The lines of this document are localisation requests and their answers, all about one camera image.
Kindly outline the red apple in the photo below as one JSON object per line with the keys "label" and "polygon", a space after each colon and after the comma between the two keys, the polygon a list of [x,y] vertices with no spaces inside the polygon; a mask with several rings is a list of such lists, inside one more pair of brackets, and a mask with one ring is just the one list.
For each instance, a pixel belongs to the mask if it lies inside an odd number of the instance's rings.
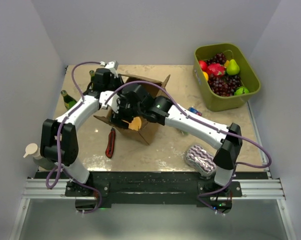
{"label": "red apple", "polygon": [[204,61],[204,60],[199,60],[198,63],[199,63],[199,66],[200,66],[201,70],[203,72],[205,72],[207,70],[207,68],[208,68],[207,62]]}

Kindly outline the orange round item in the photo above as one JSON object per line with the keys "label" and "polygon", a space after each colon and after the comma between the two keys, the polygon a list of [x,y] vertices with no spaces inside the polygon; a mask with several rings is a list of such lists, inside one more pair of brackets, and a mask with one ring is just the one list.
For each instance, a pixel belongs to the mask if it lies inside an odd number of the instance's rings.
{"label": "orange round item", "polygon": [[128,124],[128,128],[133,131],[139,131],[142,127],[142,120],[140,117],[134,117],[133,120]]}

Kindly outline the beige pump dispenser bottle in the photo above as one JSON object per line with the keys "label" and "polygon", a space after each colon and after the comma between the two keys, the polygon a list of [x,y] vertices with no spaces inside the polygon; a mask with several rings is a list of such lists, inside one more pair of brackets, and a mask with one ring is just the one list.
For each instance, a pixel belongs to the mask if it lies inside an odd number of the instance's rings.
{"label": "beige pump dispenser bottle", "polygon": [[40,148],[36,143],[30,143],[25,147],[23,158],[27,158],[28,156],[31,156],[33,162],[45,170],[50,171],[55,167],[55,164],[51,160],[41,156]]}

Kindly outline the purple white wavy packet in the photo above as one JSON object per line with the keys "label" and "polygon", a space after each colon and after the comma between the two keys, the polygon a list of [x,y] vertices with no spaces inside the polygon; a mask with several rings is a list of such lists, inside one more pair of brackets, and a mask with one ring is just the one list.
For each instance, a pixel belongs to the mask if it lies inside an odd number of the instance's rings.
{"label": "purple white wavy packet", "polygon": [[204,178],[210,178],[216,173],[216,164],[213,155],[201,145],[191,145],[184,154],[184,161]]}

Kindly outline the green glass bottle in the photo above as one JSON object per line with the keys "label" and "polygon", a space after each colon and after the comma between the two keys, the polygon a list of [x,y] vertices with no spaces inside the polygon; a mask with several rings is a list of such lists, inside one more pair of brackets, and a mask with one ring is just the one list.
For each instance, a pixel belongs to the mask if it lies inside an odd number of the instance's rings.
{"label": "green glass bottle", "polygon": [[62,90],[60,94],[63,98],[63,104],[67,110],[71,109],[77,103],[77,101],[70,96],[66,90]]}
{"label": "green glass bottle", "polygon": [[95,77],[95,71],[94,70],[90,70],[89,71],[89,75],[90,75],[90,81],[92,82],[94,80],[94,77]]}

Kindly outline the orange fruit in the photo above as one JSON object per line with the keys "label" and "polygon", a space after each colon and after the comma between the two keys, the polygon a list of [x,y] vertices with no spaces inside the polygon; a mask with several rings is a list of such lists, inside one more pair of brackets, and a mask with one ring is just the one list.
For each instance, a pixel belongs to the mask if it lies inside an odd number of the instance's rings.
{"label": "orange fruit", "polygon": [[205,80],[208,82],[209,81],[209,75],[205,71],[203,71],[202,73],[204,75]]}

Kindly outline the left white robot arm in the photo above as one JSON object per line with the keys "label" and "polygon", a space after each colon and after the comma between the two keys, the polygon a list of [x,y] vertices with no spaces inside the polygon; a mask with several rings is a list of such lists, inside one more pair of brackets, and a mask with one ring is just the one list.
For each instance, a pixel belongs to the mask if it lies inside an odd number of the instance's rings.
{"label": "left white robot arm", "polygon": [[117,73],[116,61],[100,62],[99,65],[100,68],[92,76],[93,86],[80,94],[81,99],[55,120],[47,119],[43,122],[40,155],[55,161],[56,165],[52,169],[52,172],[56,172],[54,182],[50,183],[50,180],[46,179],[48,189],[53,189],[60,179],[61,172],[65,172],[78,182],[76,190],[82,196],[89,196],[94,191],[93,182],[88,180],[90,172],[78,159],[77,130],[100,109],[111,109],[118,113],[118,91],[124,84]]}

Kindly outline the brown cardboard express box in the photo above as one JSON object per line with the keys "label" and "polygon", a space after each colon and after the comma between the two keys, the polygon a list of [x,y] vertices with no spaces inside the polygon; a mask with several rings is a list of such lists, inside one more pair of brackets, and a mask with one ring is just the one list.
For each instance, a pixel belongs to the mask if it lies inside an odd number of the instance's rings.
{"label": "brown cardboard express box", "polygon": [[[144,81],[144,82],[154,83],[162,87],[163,89],[165,89],[171,75],[169,74],[163,82],[144,76],[134,75],[134,74],[122,74],[122,76],[127,77],[127,80],[125,81],[126,83],[135,82],[135,81]],[[131,129],[130,126],[128,127],[128,129],[124,129],[119,126],[115,126],[115,124],[111,122],[112,114],[113,114],[112,110],[109,110],[105,116],[94,115],[93,117],[96,118],[98,121],[101,121],[106,125],[115,128],[120,134],[122,134],[126,138],[135,140],[147,146],[154,141],[155,134],[159,129],[159,124],[148,122],[146,119],[140,116],[138,130]]]}

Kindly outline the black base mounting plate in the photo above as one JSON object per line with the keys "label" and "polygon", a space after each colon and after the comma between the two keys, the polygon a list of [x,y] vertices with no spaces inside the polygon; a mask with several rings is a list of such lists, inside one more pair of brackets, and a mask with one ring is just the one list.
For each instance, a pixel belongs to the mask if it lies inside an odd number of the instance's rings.
{"label": "black base mounting plate", "polygon": [[261,197],[269,186],[265,172],[238,172],[226,188],[197,172],[91,172],[88,182],[79,184],[61,174],[53,189],[46,187],[48,173],[38,172],[27,181],[25,194],[35,199],[75,200],[75,209],[89,212],[97,208],[125,205],[195,205],[227,213],[233,200],[253,195]]}

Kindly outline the upper dark grape bunch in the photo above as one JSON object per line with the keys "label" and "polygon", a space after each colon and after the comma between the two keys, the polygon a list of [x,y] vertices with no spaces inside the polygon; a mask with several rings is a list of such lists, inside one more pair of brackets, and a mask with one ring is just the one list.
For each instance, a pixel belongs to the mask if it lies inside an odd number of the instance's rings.
{"label": "upper dark grape bunch", "polygon": [[210,59],[206,60],[206,64],[207,65],[211,65],[211,64],[220,64],[220,65],[224,65],[227,61],[227,58],[225,56],[224,53],[220,52],[217,53],[215,56],[211,57]]}

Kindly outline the pink dragon fruit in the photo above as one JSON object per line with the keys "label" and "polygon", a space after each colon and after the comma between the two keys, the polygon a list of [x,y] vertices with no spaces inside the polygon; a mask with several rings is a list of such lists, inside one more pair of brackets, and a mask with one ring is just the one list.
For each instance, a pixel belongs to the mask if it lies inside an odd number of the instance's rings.
{"label": "pink dragon fruit", "polygon": [[206,73],[209,76],[213,75],[215,77],[222,77],[226,73],[226,68],[224,65],[221,65],[220,63],[212,63],[208,65],[206,69]]}

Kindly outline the dark grape bunch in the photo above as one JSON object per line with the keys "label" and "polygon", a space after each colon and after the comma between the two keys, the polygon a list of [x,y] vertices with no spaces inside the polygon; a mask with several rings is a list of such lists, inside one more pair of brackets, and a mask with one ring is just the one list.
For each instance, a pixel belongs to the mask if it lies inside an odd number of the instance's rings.
{"label": "dark grape bunch", "polygon": [[220,65],[224,65],[227,61],[227,58],[225,56],[224,53],[220,52],[217,53],[215,56],[211,57],[210,59],[206,60],[206,64],[207,65],[211,65],[211,64],[220,64]]}
{"label": "dark grape bunch", "polygon": [[239,75],[224,75],[222,77],[210,76],[208,85],[213,93],[220,97],[234,96],[237,88],[242,87]]}

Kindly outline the far green glass bottle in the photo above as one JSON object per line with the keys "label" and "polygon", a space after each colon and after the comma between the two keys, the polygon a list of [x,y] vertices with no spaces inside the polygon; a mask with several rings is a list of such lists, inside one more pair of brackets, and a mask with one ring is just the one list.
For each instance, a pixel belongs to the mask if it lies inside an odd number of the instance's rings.
{"label": "far green glass bottle", "polygon": [[90,70],[89,71],[89,75],[90,75],[90,81],[92,82],[94,80],[94,77],[95,77],[95,71],[94,70]]}

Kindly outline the green plastic fruit bin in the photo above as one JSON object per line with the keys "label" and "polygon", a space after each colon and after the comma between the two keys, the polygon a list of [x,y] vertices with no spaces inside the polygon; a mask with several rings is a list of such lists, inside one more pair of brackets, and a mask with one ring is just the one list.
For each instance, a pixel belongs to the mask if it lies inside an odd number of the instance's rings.
{"label": "green plastic fruit bin", "polygon": [[206,108],[213,112],[239,108],[261,89],[249,62],[231,43],[198,47],[193,76]]}

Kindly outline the green pear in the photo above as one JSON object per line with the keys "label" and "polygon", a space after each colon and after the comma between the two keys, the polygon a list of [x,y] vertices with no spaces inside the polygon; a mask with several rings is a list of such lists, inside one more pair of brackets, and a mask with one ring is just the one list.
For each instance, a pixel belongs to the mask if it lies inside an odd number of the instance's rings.
{"label": "green pear", "polygon": [[226,72],[229,76],[234,76],[234,75],[237,75],[239,74],[240,72],[240,67],[239,65],[237,64],[237,62],[234,60],[234,59],[231,59],[229,61],[229,64],[226,68]]}

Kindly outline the lower dark grape bunch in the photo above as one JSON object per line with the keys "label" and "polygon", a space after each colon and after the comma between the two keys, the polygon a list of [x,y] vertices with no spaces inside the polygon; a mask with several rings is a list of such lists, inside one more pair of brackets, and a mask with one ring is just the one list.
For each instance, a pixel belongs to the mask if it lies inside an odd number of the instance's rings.
{"label": "lower dark grape bunch", "polygon": [[213,93],[220,97],[234,96],[237,88],[242,87],[239,75],[224,75],[222,77],[210,76],[208,85]]}

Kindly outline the green blue tissue pack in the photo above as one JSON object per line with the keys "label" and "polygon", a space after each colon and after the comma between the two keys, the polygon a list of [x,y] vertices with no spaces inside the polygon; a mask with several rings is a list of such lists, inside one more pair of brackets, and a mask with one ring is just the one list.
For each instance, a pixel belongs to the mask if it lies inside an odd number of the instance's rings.
{"label": "green blue tissue pack", "polygon": [[[194,107],[189,107],[188,108],[188,111],[190,111],[191,113],[194,113],[198,116],[202,116],[202,113],[200,111],[198,111],[197,109],[195,109]],[[188,132],[185,132],[185,131],[182,131],[180,130],[180,132],[184,135],[184,136],[187,136],[189,133]]]}

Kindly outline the near green glass bottle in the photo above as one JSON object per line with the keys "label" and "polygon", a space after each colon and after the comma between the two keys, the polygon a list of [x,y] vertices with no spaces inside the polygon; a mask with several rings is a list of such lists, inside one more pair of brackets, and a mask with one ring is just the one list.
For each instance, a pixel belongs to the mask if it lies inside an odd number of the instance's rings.
{"label": "near green glass bottle", "polygon": [[62,90],[60,94],[63,98],[63,104],[67,110],[71,109],[77,103],[77,101],[70,96],[66,90]]}

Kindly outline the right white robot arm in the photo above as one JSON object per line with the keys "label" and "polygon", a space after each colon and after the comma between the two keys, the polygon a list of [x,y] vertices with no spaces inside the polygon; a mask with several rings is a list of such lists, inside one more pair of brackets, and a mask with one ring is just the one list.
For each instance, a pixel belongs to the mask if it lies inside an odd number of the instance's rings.
{"label": "right white robot arm", "polygon": [[187,132],[216,149],[213,191],[223,197],[231,191],[229,183],[243,145],[239,125],[227,126],[207,120],[183,108],[166,96],[153,97],[140,82],[125,84],[105,101],[114,112],[111,121],[122,128],[134,117],[142,117]]}

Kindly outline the red black utility knife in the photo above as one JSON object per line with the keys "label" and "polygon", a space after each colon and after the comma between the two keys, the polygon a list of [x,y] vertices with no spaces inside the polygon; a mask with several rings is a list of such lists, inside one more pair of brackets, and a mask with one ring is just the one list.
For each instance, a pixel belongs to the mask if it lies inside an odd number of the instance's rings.
{"label": "red black utility knife", "polygon": [[116,130],[115,128],[111,128],[110,133],[108,135],[108,143],[105,150],[105,155],[107,158],[111,159],[114,155],[115,151],[115,140],[116,140]]}

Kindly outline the green round fruit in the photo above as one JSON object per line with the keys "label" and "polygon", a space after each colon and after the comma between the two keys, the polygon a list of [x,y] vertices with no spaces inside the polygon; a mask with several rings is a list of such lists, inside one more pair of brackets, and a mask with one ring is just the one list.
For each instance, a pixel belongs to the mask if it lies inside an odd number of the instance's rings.
{"label": "green round fruit", "polygon": [[246,87],[240,86],[235,90],[234,95],[239,96],[239,95],[248,94],[248,93],[250,93],[250,91]]}

